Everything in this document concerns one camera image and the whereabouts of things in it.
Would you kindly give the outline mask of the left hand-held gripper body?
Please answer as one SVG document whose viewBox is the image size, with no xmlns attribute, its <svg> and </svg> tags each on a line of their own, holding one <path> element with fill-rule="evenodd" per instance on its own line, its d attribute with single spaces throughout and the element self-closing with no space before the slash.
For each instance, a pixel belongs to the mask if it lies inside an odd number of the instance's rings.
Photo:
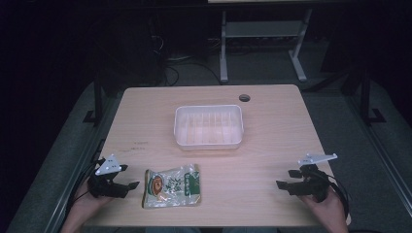
<svg viewBox="0 0 412 233">
<path fill-rule="evenodd" d="M 115 183 L 114 178 L 121 172 L 121 167 L 116 157 L 111 154 L 107 158 L 97 161 L 98 167 L 90 175 L 87 185 L 93 197 L 106 196 L 124 198 L 128 191 L 128 185 Z"/>
</svg>

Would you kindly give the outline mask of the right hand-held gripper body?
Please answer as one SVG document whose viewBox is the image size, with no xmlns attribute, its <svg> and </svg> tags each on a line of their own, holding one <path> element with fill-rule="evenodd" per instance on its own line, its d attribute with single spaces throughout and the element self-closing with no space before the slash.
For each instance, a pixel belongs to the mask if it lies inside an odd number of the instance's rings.
<svg viewBox="0 0 412 233">
<path fill-rule="evenodd" d="M 327 174 L 319 169 L 318 163 L 336 159 L 337 154 L 306 154 L 298 161 L 299 169 L 303 175 L 303 181 L 290 185 L 290 195 L 312 195 L 317 202 L 323 202 L 327 198 L 327 190 L 330 181 Z"/>
</svg>

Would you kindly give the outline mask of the green and white snack packet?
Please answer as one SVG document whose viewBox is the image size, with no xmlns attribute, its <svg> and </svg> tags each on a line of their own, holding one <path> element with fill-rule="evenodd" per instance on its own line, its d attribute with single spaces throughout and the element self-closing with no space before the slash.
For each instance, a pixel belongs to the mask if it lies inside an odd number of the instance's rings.
<svg viewBox="0 0 412 233">
<path fill-rule="evenodd" d="M 144 209 L 189 207 L 200 202 L 200 170 L 197 164 L 160 172 L 146 171 L 142 199 Z"/>
</svg>

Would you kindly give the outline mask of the white plastic container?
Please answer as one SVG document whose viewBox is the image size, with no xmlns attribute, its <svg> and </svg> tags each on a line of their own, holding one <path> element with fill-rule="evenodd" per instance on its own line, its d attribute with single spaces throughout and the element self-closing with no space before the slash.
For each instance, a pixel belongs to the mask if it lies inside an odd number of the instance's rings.
<svg viewBox="0 0 412 233">
<path fill-rule="evenodd" d="M 181 150 L 235 150 L 243 134 L 237 105 L 182 106 L 175 111 L 174 137 Z"/>
</svg>

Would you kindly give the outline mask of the person's left hand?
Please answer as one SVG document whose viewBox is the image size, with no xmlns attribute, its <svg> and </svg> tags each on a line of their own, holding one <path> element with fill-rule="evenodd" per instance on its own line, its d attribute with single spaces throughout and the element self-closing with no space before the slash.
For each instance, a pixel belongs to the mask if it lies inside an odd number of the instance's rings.
<svg viewBox="0 0 412 233">
<path fill-rule="evenodd" d="M 76 193 L 74 204 L 66 218 L 65 224 L 81 226 L 112 200 L 112 197 L 106 196 L 93 197 L 88 191 L 87 182 L 84 182 Z"/>
</svg>

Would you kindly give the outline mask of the person's right hand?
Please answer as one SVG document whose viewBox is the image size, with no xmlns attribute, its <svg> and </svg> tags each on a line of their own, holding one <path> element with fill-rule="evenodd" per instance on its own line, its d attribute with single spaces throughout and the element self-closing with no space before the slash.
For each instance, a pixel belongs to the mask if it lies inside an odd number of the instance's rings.
<svg viewBox="0 0 412 233">
<path fill-rule="evenodd" d="M 317 203 L 311 196 L 299 196 L 299 199 L 309 208 L 328 233 L 349 233 L 343 204 L 331 187 L 323 202 Z"/>
</svg>

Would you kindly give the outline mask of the black metal stand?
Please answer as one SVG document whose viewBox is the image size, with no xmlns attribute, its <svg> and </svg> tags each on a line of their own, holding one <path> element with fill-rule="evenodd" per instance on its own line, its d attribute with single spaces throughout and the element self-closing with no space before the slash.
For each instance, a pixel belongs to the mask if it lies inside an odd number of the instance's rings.
<svg viewBox="0 0 412 233">
<path fill-rule="evenodd" d="M 102 105 L 102 86 L 99 81 L 93 82 L 93 91 L 94 91 L 94 109 L 86 113 L 84 117 L 84 122 L 92 123 L 94 126 L 97 126 L 103 116 L 103 105 Z"/>
<path fill-rule="evenodd" d="M 385 118 L 378 109 L 370 108 L 370 77 L 367 70 L 364 70 L 364 74 L 360 83 L 360 117 L 362 121 L 370 126 L 372 123 L 385 122 Z"/>
</svg>

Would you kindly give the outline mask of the grey metal rail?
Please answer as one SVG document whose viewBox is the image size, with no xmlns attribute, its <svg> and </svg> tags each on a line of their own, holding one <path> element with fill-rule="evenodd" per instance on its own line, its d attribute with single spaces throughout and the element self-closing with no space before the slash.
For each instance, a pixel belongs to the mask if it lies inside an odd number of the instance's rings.
<svg viewBox="0 0 412 233">
<path fill-rule="evenodd" d="M 412 190 L 408 187 L 404 178 L 400 175 L 395 167 L 395 164 L 390 159 L 390 154 L 385 149 L 383 143 L 378 138 L 377 134 L 372 129 L 372 125 L 368 124 L 362 117 L 361 111 L 358 109 L 356 101 L 353 97 L 345 97 L 345 102 L 347 103 L 352 114 L 356 117 L 357 123 L 360 126 L 363 134 L 366 136 L 372 147 L 374 148 L 377 156 L 379 157 L 385 172 L 387 173 L 388 179 L 395 188 L 395 192 L 399 196 L 404 208 L 412 217 Z"/>
<path fill-rule="evenodd" d="M 99 157 L 119 103 L 120 97 L 104 97 L 102 119 L 94 126 L 84 122 L 86 113 L 94 108 L 94 98 L 83 95 L 63 125 L 45 163 L 52 209 L 42 233 L 59 232 L 78 188 Z"/>
</svg>

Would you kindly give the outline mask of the white metal desk frame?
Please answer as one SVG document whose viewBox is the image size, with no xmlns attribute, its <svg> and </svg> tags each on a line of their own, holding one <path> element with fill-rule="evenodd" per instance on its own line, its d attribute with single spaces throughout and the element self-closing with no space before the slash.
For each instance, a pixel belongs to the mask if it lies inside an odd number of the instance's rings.
<svg viewBox="0 0 412 233">
<path fill-rule="evenodd" d="M 233 38 L 280 38 L 294 37 L 296 44 L 289 51 L 293 69 L 300 82 L 306 82 L 307 77 L 299 61 L 299 52 L 309 26 L 312 10 L 305 11 L 302 20 L 283 21 L 228 21 L 226 12 L 222 13 L 221 52 L 220 52 L 220 81 L 228 82 L 226 40 Z"/>
</svg>

